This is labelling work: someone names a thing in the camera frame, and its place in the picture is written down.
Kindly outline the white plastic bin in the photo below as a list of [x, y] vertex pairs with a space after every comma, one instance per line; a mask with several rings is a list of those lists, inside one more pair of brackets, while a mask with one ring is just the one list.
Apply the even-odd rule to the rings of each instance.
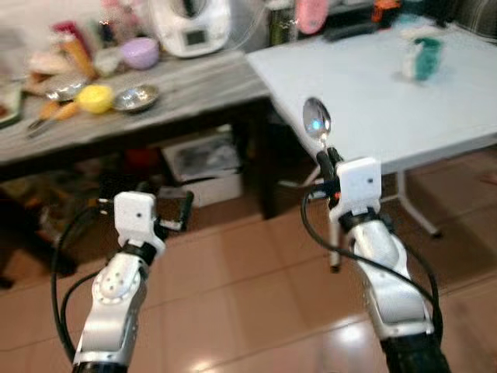
[[238, 198], [244, 192], [241, 156], [230, 132], [205, 134], [161, 149], [175, 180], [194, 193], [196, 207]]

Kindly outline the white folding table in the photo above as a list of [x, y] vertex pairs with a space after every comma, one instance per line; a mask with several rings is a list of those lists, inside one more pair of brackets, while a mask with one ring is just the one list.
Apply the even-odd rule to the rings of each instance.
[[496, 190], [482, 180], [496, 167], [497, 47], [454, 29], [440, 39], [440, 68], [426, 82], [402, 78], [409, 43], [398, 30], [299, 40], [252, 52], [248, 62], [295, 131], [303, 103], [317, 97], [346, 159], [379, 159], [389, 190], [408, 182], [418, 213], [401, 201], [384, 210], [441, 280], [454, 283], [497, 267]]

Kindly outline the steel tongs with orange tips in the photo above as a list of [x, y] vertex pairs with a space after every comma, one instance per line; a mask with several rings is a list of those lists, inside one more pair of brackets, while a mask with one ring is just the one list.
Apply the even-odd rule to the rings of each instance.
[[28, 138], [38, 138], [49, 131], [60, 120], [67, 120], [79, 112], [76, 102], [46, 102], [42, 105], [38, 117], [27, 128]]

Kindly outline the yellow silicone cup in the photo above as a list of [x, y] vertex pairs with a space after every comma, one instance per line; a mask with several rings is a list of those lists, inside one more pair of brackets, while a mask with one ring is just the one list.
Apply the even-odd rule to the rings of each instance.
[[114, 90], [108, 85], [87, 85], [79, 90], [75, 102], [86, 113], [102, 114], [113, 108]]

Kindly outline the round steel bowl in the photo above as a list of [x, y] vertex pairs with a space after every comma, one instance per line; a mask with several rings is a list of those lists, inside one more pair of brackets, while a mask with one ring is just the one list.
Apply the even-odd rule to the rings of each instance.
[[113, 97], [111, 107], [117, 113], [143, 113], [151, 109], [161, 96], [158, 86], [143, 84], [122, 89]]

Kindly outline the flat black item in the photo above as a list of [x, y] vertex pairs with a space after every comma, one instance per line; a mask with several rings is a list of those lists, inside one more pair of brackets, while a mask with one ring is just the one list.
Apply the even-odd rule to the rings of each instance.
[[359, 35], [373, 34], [377, 31], [377, 24], [373, 22], [355, 23], [348, 26], [328, 27], [322, 34], [322, 39], [328, 42], [352, 38]]

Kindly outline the shallow steel plate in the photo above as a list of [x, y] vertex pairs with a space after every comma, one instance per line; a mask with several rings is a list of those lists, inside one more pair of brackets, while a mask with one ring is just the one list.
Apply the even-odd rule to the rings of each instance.
[[45, 81], [45, 96], [53, 102], [71, 102], [88, 83], [84, 75], [55, 75]]

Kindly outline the green serving tray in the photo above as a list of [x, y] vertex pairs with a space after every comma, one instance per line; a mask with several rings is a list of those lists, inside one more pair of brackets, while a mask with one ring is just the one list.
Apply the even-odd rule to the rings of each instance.
[[22, 81], [5, 82], [0, 85], [0, 129], [11, 127], [21, 120], [23, 85]]

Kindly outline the pink plastic item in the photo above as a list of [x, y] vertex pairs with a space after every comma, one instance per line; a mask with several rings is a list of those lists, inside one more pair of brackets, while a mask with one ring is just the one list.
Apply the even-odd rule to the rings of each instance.
[[329, 0], [296, 0], [295, 23], [299, 34], [313, 35], [323, 27]]

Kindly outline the clear lidded food container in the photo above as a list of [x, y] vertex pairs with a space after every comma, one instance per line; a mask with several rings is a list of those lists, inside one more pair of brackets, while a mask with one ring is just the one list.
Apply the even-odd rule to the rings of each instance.
[[100, 77], [113, 77], [115, 71], [122, 64], [122, 57], [118, 47], [107, 47], [93, 54], [93, 67]]

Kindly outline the orange squeeze sauce bottle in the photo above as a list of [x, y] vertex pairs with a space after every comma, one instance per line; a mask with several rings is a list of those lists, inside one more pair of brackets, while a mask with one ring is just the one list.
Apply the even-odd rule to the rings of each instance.
[[88, 79], [97, 79], [99, 73], [93, 67], [92, 60], [90, 60], [88, 52], [82, 41], [71, 34], [61, 34], [60, 36], [61, 49], [71, 58], [75, 67], [85, 75]]

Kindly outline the small orange item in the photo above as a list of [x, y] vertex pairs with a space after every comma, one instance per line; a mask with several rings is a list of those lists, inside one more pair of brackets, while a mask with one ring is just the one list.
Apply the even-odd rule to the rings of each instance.
[[391, 23], [400, 14], [401, 0], [375, 0], [372, 13], [373, 22]]

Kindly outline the plastic bag with bread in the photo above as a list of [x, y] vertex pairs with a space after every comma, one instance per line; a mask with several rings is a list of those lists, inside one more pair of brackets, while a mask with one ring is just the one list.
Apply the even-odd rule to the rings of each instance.
[[77, 71], [75, 65], [58, 52], [33, 52], [27, 64], [29, 71], [41, 75], [61, 75]]

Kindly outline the purple plastic bowl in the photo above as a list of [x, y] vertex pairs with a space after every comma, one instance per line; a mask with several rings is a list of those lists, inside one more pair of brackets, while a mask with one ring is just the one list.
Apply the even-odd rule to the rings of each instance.
[[120, 46], [124, 64], [132, 70], [149, 70], [160, 61], [160, 46], [156, 39], [137, 37]]

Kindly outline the dark red plastic jar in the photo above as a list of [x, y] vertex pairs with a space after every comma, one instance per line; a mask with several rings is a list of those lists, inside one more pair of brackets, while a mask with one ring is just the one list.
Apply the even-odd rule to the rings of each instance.
[[54, 23], [52, 25], [52, 29], [57, 34], [74, 36], [75, 39], [77, 39], [78, 42], [81, 43], [82, 46], [84, 46], [85, 49], [88, 49], [88, 46], [86, 46], [85, 37], [84, 35], [82, 35], [82, 32], [79, 31], [78, 24], [75, 21], [65, 20]]

